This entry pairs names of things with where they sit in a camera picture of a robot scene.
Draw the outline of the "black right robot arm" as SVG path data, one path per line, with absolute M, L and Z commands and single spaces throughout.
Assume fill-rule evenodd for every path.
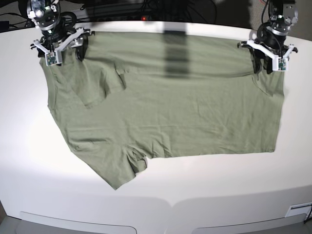
M 33 41 L 30 48 L 37 49 L 38 57 L 45 58 L 47 66 L 60 66 L 63 63 L 62 52 L 69 47 L 76 50 L 77 60 L 84 60 L 88 37 L 94 32 L 76 27 L 76 15 L 62 12 L 58 0 L 28 1 L 27 16 L 42 32 L 41 39 Z

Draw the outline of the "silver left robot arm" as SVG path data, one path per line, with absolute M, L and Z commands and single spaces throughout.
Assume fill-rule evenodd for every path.
M 269 19 L 267 22 L 261 21 L 255 38 L 242 41 L 237 46 L 249 49 L 254 73 L 258 74 L 262 68 L 267 74 L 285 72 L 289 67 L 290 54 L 298 52 L 293 44 L 284 44 L 291 27 L 298 22 L 296 1 L 268 0 L 262 17 L 266 10 Z

